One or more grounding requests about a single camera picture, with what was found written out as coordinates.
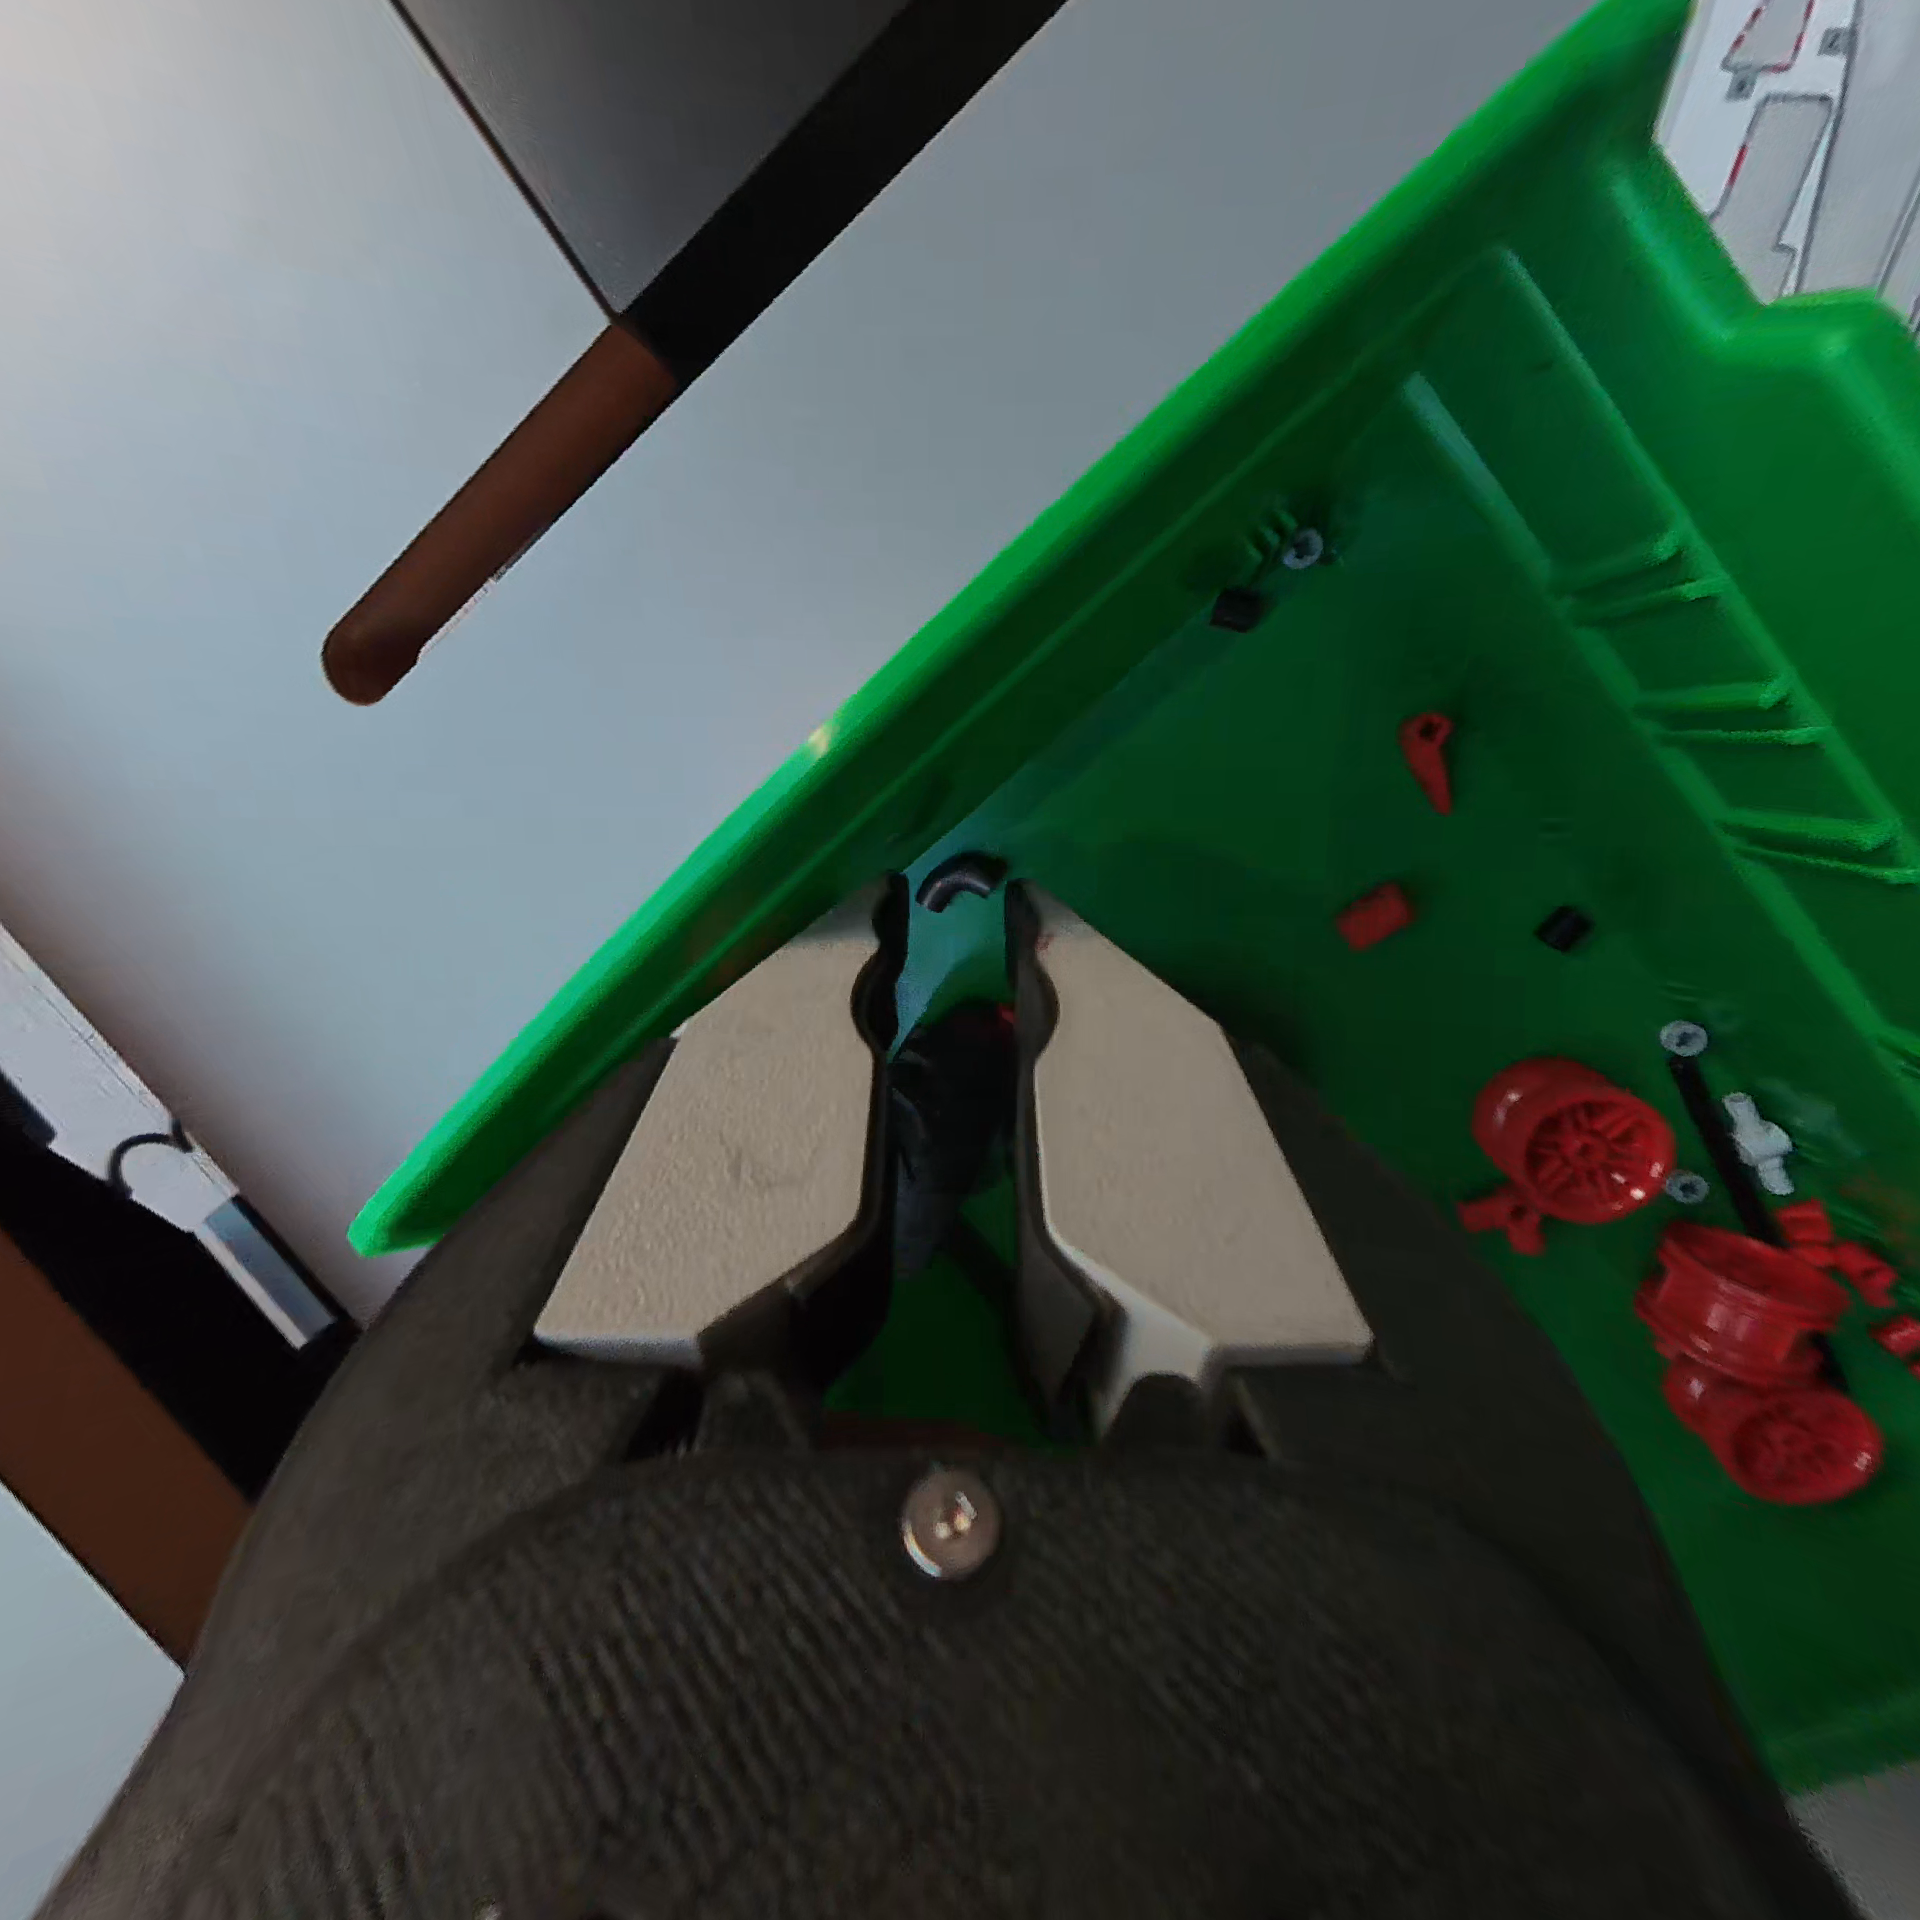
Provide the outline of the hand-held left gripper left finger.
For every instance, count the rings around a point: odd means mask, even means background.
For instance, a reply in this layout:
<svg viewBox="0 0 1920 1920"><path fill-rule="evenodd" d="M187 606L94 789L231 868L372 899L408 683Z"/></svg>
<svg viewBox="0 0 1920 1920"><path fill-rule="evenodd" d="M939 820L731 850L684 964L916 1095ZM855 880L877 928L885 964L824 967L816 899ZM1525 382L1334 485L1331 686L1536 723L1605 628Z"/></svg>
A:
<svg viewBox="0 0 1920 1920"><path fill-rule="evenodd" d="M715 1372L784 1344L885 1214L906 880L883 875L675 1034L535 1320L589 1360Z"/></svg>

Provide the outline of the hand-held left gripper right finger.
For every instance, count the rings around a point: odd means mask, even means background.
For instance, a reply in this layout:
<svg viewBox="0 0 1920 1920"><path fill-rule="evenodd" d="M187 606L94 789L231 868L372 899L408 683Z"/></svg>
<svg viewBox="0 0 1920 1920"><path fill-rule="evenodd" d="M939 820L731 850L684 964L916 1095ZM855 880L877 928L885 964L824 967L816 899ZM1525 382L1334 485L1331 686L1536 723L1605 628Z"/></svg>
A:
<svg viewBox="0 0 1920 1920"><path fill-rule="evenodd" d="M1019 880L1014 1325L1052 1421L1108 1436L1138 1388L1370 1360L1373 1331L1224 1029Z"/></svg>

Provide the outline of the green plastic bin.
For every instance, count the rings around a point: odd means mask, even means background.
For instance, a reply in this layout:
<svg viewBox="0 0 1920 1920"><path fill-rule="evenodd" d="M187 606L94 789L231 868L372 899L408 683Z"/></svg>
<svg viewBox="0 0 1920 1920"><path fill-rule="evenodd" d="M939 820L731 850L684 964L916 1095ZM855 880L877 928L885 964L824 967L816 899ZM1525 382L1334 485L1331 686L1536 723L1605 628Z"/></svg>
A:
<svg viewBox="0 0 1920 1920"><path fill-rule="evenodd" d="M352 1247L442 1239L831 896L979 848L1444 1208L1496 1182L1496 1070L1682 1119L1656 1031L1699 1021L1915 1311L1915 343L1748 291L1655 134L1690 10L1526 61L663 880ZM1303 523L1331 558L1287 572ZM1263 616L1214 630L1237 584ZM1448 818L1399 750L1427 709ZM1419 918L1350 950L1386 880Z"/></svg>

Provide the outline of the black lego tire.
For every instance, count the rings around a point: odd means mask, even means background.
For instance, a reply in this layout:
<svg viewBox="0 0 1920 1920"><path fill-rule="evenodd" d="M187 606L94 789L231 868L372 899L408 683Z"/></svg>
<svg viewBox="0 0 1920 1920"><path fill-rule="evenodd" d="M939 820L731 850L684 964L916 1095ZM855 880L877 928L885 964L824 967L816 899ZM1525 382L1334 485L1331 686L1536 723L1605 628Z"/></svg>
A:
<svg viewBox="0 0 1920 1920"><path fill-rule="evenodd" d="M914 1279L947 1247L965 1203L1006 1171L1018 1117L1018 1047L971 1047L952 1011L918 1024L891 1060L894 1272Z"/></svg>

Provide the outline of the black lego axle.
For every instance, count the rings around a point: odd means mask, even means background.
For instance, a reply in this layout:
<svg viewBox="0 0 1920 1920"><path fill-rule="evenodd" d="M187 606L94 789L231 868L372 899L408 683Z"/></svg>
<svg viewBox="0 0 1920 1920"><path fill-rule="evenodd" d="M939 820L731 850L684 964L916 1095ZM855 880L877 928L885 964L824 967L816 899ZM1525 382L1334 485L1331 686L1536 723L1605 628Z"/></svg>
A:
<svg viewBox="0 0 1920 1920"><path fill-rule="evenodd" d="M1759 1184L1735 1151L1699 1058L1676 1060L1664 1053L1664 1066L1736 1222L1736 1231L1687 1228L1687 1245L1732 1291L1731 1311L1764 1325L1736 1336L1741 1358L1735 1373L1754 1380L1818 1379L1847 1390L1847 1373L1834 1350L1844 1291L1829 1271L1788 1247L1782 1230L1763 1207Z"/></svg>

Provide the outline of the desk with brown edge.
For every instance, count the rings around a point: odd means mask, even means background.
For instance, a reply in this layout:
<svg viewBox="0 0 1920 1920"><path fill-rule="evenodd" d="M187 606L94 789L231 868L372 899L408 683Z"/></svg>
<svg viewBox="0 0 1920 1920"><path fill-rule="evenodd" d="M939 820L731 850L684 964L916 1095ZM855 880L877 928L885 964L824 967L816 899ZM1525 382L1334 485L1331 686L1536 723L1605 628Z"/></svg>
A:
<svg viewBox="0 0 1920 1920"><path fill-rule="evenodd" d="M6 1239L2 1912L29 1916L174 1702L248 1503Z"/></svg>

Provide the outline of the white sticker sheet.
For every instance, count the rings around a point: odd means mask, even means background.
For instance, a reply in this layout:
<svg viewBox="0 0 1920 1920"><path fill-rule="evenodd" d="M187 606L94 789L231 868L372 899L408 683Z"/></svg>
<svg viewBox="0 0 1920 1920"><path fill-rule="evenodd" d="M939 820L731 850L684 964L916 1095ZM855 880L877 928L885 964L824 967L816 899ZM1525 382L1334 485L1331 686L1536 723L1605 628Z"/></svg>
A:
<svg viewBox="0 0 1920 1920"><path fill-rule="evenodd" d="M1757 300L1918 331L1915 2L1693 2L1655 136Z"/></svg>

